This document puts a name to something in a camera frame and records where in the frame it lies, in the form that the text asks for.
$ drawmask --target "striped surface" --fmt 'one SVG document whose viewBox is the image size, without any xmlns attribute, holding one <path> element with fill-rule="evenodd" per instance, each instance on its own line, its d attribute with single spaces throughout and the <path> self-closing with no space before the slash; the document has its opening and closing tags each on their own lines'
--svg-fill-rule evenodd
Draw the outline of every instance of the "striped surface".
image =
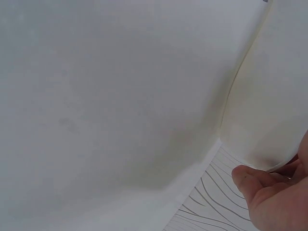
<svg viewBox="0 0 308 231">
<path fill-rule="evenodd" d="M 221 147 L 164 231 L 257 231 L 231 177 L 241 164 Z"/>
</svg>

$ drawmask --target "skin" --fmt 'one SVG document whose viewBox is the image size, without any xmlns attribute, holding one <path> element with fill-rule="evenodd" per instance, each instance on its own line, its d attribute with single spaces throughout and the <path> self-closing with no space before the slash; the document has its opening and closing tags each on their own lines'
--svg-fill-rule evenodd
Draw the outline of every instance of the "skin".
<svg viewBox="0 0 308 231">
<path fill-rule="evenodd" d="M 232 178 L 261 231 L 308 231 L 308 132 L 293 162 L 272 173 L 238 166 Z"/>
</svg>

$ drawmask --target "finger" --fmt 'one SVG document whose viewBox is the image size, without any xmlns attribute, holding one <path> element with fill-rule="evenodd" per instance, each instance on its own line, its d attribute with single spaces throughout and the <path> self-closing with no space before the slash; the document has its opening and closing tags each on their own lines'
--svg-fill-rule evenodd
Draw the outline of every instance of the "finger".
<svg viewBox="0 0 308 231">
<path fill-rule="evenodd" d="M 243 166 L 243 169 L 249 175 L 257 177 L 263 187 L 270 187 L 277 183 L 277 181 L 268 172 L 257 170 L 248 166 Z"/>
<path fill-rule="evenodd" d="M 299 148 L 298 159 L 303 164 L 306 174 L 308 174 L 308 131 L 305 133 Z"/>
<path fill-rule="evenodd" d="M 245 197 L 249 207 L 256 193 L 263 189 L 261 182 L 256 176 L 252 176 L 247 172 L 246 166 L 238 166 L 233 169 L 232 178 L 238 190 Z"/>
<path fill-rule="evenodd" d="M 280 175 L 277 172 L 271 172 L 270 175 L 271 175 L 272 178 L 274 178 L 276 180 L 276 182 L 288 183 L 290 181 L 289 178 L 287 178 L 287 177 L 285 177 L 283 175 Z"/>
<path fill-rule="evenodd" d="M 286 165 L 290 164 L 290 163 L 293 163 L 295 160 L 298 160 L 298 155 L 296 154 L 292 160 L 290 160 L 288 163 L 286 163 Z"/>
<path fill-rule="evenodd" d="M 274 172 L 291 178 L 294 175 L 294 173 L 295 173 L 297 167 L 299 166 L 299 164 L 300 164 L 300 161 L 297 159 L 290 164 L 282 166 L 281 168 L 275 170 Z"/>
</svg>

